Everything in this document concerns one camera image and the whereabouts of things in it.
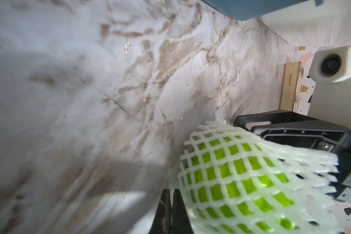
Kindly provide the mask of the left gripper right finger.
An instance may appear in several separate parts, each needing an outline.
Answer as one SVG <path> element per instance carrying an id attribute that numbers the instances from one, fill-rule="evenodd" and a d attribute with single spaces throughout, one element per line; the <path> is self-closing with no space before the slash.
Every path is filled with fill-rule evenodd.
<path id="1" fill-rule="evenodd" d="M 171 234 L 194 234 L 188 213 L 179 189 L 173 193 Z"/>

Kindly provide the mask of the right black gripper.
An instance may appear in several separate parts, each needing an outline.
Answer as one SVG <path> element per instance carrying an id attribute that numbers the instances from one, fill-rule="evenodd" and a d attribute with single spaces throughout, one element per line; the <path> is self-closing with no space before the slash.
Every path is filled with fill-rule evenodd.
<path id="1" fill-rule="evenodd" d="M 331 192 L 337 201 L 346 202 L 351 197 L 351 129 L 321 121 L 292 111 L 270 112 L 237 116 L 233 126 L 251 132 L 273 143 L 309 149 L 321 156 L 334 156 L 336 169 L 317 172 L 319 177 L 334 176 Z"/>

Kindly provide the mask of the green custard apple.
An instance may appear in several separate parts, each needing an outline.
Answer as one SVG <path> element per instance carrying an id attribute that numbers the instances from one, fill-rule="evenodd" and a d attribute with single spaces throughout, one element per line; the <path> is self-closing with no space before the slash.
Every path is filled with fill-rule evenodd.
<path id="1" fill-rule="evenodd" d="M 281 160 L 243 136 L 208 139 L 181 157 L 180 187 L 203 226 L 215 233 L 282 234 L 298 230 Z"/>

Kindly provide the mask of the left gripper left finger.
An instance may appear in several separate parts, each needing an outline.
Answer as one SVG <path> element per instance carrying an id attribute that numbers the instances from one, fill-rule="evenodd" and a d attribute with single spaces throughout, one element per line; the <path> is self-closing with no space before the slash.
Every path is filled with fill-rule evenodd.
<path id="1" fill-rule="evenodd" d="M 160 201 L 149 234 L 171 233 L 171 198 L 170 190 L 162 191 Z"/>

